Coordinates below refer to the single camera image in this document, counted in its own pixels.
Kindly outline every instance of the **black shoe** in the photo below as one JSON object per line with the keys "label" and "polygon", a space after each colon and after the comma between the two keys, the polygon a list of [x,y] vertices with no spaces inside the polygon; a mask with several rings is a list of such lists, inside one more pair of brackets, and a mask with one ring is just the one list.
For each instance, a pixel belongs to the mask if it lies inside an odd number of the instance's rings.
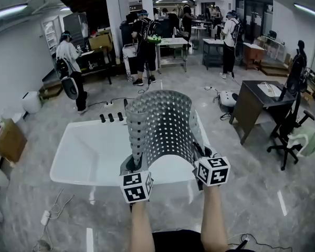
{"label": "black shoe", "polygon": [[143,86],[142,79],[138,78],[135,82],[133,82],[134,86]]}
{"label": "black shoe", "polygon": [[150,76],[149,79],[151,80],[151,82],[155,83],[156,82],[156,79],[154,76]]}

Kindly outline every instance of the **white sneaker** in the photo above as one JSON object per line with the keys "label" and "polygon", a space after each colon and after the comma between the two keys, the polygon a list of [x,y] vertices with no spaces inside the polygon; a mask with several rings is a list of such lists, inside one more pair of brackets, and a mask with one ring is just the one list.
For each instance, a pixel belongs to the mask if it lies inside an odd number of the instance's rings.
{"label": "white sneaker", "polygon": [[78,111],[78,114],[83,115],[85,112],[87,112],[89,110],[89,107],[85,107],[84,110],[82,111]]}
{"label": "white sneaker", "polygon": [[219,73],[220,77],[223,79],[226,79],[226,74],[225,73]]}

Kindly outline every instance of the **power strip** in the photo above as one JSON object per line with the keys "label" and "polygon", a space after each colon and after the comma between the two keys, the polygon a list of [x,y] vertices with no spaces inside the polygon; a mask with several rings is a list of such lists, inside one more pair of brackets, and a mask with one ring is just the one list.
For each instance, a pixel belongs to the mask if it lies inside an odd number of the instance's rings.
{"label": "power strip", "polygon": [[107,104],[104,104],[103,108],[111,108],[113,106],[114,106],[113,103],[107,103]]}

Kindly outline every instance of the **sneaker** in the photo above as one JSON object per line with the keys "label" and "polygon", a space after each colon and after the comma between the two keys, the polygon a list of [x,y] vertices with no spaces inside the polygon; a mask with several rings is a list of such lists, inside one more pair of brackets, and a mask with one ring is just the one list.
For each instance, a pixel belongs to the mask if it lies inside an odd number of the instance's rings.
{"label": "sneaker", "polygon": [[151,80],[151,82],[155,83],[156,82],[156,79],[154,76],[150,76],[149,79]]}
{"label": "sneaker", "polygon": [[220,77],[223,79],[226,79],[226,74],[225,73],[219,73]]}
{"label": "sneaker", "polygon": [[134,86],[143,86],[142,79],[138,78],[135,82],[133,82]]}
{"label": "sneaker", "polygon": [[78,114],[83,115],[85,112],[89,110],[89,107],[85,107],[84,110],[78,111]]}

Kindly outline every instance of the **green cloth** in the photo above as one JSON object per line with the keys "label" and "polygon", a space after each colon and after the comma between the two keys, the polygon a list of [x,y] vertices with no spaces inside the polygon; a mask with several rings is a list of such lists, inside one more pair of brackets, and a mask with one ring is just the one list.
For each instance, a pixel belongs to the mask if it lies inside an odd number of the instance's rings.
{"label": "green cloth", "polygon": [[290,135],[288,135],[288,148],[294,145],[302,145],[302,149],[297,154],[298,157],[306,157],[315,152],[315,129],[308,126],[301,126],[295,128]]}

